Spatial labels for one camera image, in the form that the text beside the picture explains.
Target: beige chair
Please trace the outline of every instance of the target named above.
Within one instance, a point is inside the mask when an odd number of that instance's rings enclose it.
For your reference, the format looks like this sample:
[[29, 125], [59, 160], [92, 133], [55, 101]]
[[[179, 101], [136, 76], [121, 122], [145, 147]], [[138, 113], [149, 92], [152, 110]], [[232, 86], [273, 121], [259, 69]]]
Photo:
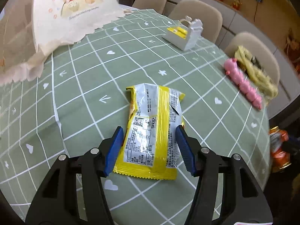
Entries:
[[170, 19], [184, 19], [185, 16], [201, 19], [202, 37], [215, 43], [222, 27], [223, 17], [214, 7], [198, 0], [181, 0], [170, 13]]
[[133, 7], [138, 9], [154, 9], [157, 13], [162, 14], [167, 0], [135, 0]]
[[238, 46], [244, 46], [253, 56], [256, 56], [267, 75], [278, 85], [280, 79], [278, 62], [264, 43], [253, 34], [242, 32], [231, 40], [224, 52], [227, 56], [233, 58]]

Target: pink caterpillar toy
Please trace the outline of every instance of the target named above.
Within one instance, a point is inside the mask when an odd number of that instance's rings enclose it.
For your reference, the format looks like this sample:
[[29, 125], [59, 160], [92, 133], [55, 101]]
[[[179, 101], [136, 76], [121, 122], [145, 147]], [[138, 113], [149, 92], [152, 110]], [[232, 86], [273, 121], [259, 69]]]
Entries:
[[262, 109], [262, 98], [256, 90], [250, 86], [248, 80], [244, 79], [243, 73], [238, 69], [235, 58], [229, 58], [224, 63], [226, 75], [240, 88], [252, 105], [259, 110]]

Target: white star print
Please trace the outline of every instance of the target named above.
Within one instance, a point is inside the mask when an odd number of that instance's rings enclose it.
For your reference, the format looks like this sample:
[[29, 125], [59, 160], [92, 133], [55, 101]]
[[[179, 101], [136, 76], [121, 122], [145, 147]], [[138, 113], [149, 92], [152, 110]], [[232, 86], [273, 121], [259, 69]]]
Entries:
[[165, 70], [163, 70], [163, 71], [161, 71], [161, 70], [159, 70], [159, 72], [158, 72], [159, 74], [161, 74], [162, 76], [164, 76], [164, 75], [167, 75], [167, 73], [166, 73], [166, 71]]

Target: silver screw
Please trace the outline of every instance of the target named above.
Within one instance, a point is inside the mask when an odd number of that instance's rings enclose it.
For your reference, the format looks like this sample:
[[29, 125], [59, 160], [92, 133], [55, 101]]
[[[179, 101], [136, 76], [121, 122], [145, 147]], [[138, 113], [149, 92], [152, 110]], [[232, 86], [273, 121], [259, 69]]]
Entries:
[[209, 153], [209, 149], [207, 147], [202, 147], [201, 152], [204, 154], [207, 154], [207, 153]]
[[234, 154], [233, 158], [239, 161], [241, 159], [241, 156], [239, 154]]
[[99, 149], [98, 148], [92, 148], [91, 149], [91, 153], [92, 154], [97, 154], [99, 152]]
[[66, 160], [67, 156], [65, 154], [62, 154], [58, 157], [58, 160], [63, 161]]

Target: table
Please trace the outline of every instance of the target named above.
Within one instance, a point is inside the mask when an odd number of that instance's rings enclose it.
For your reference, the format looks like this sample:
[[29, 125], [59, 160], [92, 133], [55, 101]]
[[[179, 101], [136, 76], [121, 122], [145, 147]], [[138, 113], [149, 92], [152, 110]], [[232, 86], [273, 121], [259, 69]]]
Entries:
[[[57, 157], [82, 155], [126, 129], [127, 86], [156, 83], [186, 94], [181, 102], [185, 130], [219, 155], [239, 153], [261, 187], [269, 168], [268, 117], [224, 74], [227, 56], [200, 38], [182, 52], [162, 39], [176, 22], [154, 10], [138, 10], [104, 25], [72, 46], [59, 47], [45, 62], [42, 76], [1, 89], [0, 189], [24, 218], [44, 176]], [[183, 224], [197, 178], [177, 161], [174, 181], [111, 173], [103, 185], [118, 224]], [[222, 200], [219, 175], [214, 218]], [[80, 176], [78, 208], [86, 218]]]

